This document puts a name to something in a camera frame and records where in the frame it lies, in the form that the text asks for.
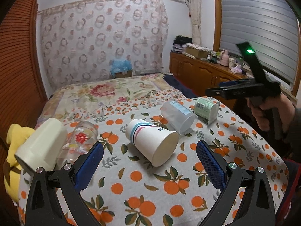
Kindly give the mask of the right hand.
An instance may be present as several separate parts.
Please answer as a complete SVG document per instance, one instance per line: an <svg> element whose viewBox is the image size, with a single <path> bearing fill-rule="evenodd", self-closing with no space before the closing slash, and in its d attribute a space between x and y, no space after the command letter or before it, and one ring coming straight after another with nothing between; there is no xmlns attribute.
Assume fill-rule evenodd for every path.
<svg viewBox="0 0 301 226"><path fill-rule="evenodd" d="M252 115L262 131L269 131L270 129L270 121L267 118L265 111L272 108L278 109L282 123L282 131L284 133L288 131L289 125L294 119L295 105L288 97L286 97L286 95L281 93L279 96L268 97L259 107L255 107L249 98L246 98L246 100L247 106L251 108Z"/></svg>

